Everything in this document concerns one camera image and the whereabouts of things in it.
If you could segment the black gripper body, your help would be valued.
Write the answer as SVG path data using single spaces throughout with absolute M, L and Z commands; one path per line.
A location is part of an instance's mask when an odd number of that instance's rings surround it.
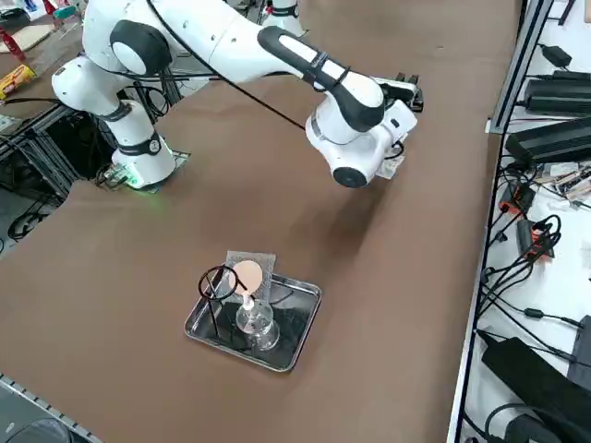
M 403 102 L 413 113 L 424 110 L 424 96 L 418 83 L 419 75 L 407 76 L 399 73 L 395 78 L 373 78 L 384 94 L 386 108 L 389 109 L 396 101 Z

